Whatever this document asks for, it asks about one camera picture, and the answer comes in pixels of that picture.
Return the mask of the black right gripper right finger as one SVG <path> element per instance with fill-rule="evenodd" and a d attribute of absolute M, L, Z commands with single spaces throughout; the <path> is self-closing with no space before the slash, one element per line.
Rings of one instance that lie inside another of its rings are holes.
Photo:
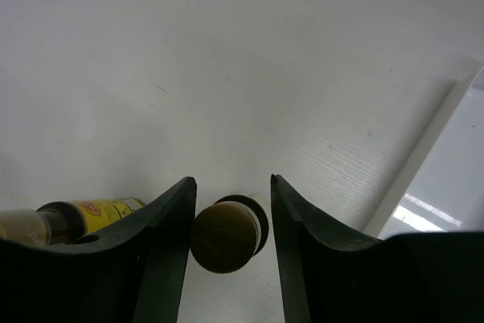
<path fill-rule="evenodd" d="M 287 322 L 481 322 L 480 232 L 368 236 L 271 177 Z"/>

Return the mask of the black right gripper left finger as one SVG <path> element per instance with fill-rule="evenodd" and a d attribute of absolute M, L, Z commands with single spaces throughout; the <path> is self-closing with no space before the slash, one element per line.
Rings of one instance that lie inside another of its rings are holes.
<path fill-rule="evenodd" d="M 71 244 L 1 242 L 3 322 L 174 322 L 197 184 L 186 177 L 147 206 Z"/>

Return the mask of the yellow label bottle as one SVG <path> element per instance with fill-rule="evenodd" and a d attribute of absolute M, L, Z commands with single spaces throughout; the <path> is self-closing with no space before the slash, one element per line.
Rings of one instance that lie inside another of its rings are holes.
<path fill-rule="evenodd" d="M 205 270 L 228 274 L 262 251 L 269 206 L 258 194 L 230 194 L 203 209 L 191 226 L 190 250 Z"/>
<path fill-rule="evenodd" d="M 37 210 L 1 212 L 1 239 L 30 247 L 69 244 L 141 209 L 133 197 L 50 202 Z"/>

